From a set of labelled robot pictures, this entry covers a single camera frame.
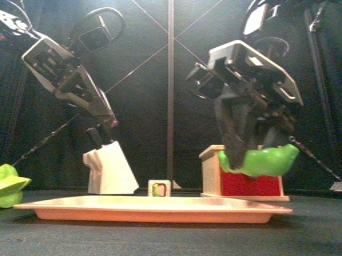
plastic tray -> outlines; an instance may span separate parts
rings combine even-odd
[[[292,209],[231,198],[78,196],[15,205],[34,209],[40,219],[175,222],[266,223]]]

green object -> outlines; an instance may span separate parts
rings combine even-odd
[[[249,150],[241,169],[230,169],[230,160],[225,151],[219,152],[219,164],[225,172],[243,173],[251,177],[282,176],[292,168],[300,150],[293,144],[280,148]]]
[[[11,208],[22,202],[22,190],[30,182],[30,178],[19,177],[14,166],[0,166],[0,208]]]

wire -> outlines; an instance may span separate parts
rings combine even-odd
[[[309,148],[296,139],[294,136],[290,136],[290,141],[298,146],[298,148],[302,150],[302,152],[316,160],[316,162],[320,164],[320,166],[334,176],[334,178],[342,182],[342,178],[334,173],[334,171],[328,167],[328,165],[317,158],[314,153],[309,150]]]
[[[74,40],[72,38],[74,38],[74,36],[75,36],[75,34],[76,34],[76,32],[78,32],[79,27],[83,25],[84,21],[86,21],[87,19],[90,19],[91,17],[94,17],[95,15],[98,15],[99,13],[103,13],[103,12],[111,12],[111,13],[114,13],[114,14],[119,17],[122,28],[121,28],[121,31],[119,31],[119,33],[117,34],[117,36],[111,38],[111,43],[119,39],[119,37],[121,37],[122,34],[123,34],[125,28],[126,28],[126,23],[125,23],[123,15],[122,15],[122,13],[121,13],[117,9],[114,9],[114,8],[111,8],[111,7],[103,7],[103,8],[99,8],[99,9],[91,11],[91,12],[83,17],[83,19],[76,23],[76,25],[74,26],[74,28],[72,28],[72,30],[71,30],[70,38],[68,38],[68,40],[70,40],[68,45],[70,45],[70,46],[75,43],[75,40]]]
[[[280,38],[280,37],[275,37],[275,36],[262,37],[261,39],[258,39],[258,40],[255,41],[254,44],[255,44],[257,46],[259,46],[259,45],[263,44],[263,43],[274,43],[274,44],[278,43],[278,45],[282,46],[284,51],[282,51],[282,54],[280,54],[281,57],[285,57],[286,54],[288,54],[289,51],[290,51],[290,44],[289,44],[289,42],[288,42],[285,39]]]
[[[23,0],[20,0],[20,4],[22,4],[22,9],[27,12],[27,8],[26,8],[24,1],[23,1]]]

support rod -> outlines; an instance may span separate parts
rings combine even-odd
[[[328,130],[328,137],[329,137],[329,146],[330,149],[334,150],[337,146],[337,133],[336,127],[333,122],[333,113],[330,108],[329,102],[329,85],[326,82],[326,70],[325,70],[325,63],[324,63],[324,56],[322,56],[322,49],[318,40],[318,32],[310,29],[310,25],[314,22],[314,17],[312,14],[312,10],[308,8],[305,10],[305,22],[306,22],[306,29],[308,29],[308,38],[309,44],[312,49],[312,56],[313,56],[313,64],[316,70],[316,79],[321,97],[321,104],[324,110],[324,119],[325,125]]]
[[[174,181],[174,0],[169,0],[167,179]]]

black surface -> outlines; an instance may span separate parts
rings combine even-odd
[[[24,201],[86,194],[27,191]],[[294,213],[266,224],[47,221],[32,210],[2,209],[0,255],[341,255],[342,200],[290,199],[270,204]]]

